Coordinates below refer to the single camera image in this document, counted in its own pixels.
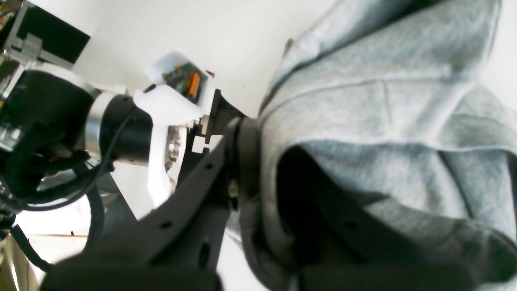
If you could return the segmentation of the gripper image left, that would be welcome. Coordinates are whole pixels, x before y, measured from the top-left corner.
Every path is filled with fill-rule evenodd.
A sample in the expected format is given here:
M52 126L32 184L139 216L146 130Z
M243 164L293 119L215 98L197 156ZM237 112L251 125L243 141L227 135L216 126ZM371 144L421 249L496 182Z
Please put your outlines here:
M256 145L257 120L220 90L199 87L182 95L167 85L137 91L135 97L103 91L85 119L85 147L91 157L148 167L144 186L148 209L140 221L101 239L90 250L56 264L43 291L259 291L260 280L244 251L226 232L237 204L239 144ZM168 199L173 184L166 160L179 129L179 153L188 128L208 139L227 131Z

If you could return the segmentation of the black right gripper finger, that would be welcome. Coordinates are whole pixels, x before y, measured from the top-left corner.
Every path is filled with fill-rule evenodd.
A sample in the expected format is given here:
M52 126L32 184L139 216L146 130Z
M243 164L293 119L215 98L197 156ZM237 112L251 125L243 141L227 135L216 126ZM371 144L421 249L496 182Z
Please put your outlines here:
M368 214L301 148L279 162L277 198L294 237L292 291L472 291L479 284L462 261Z

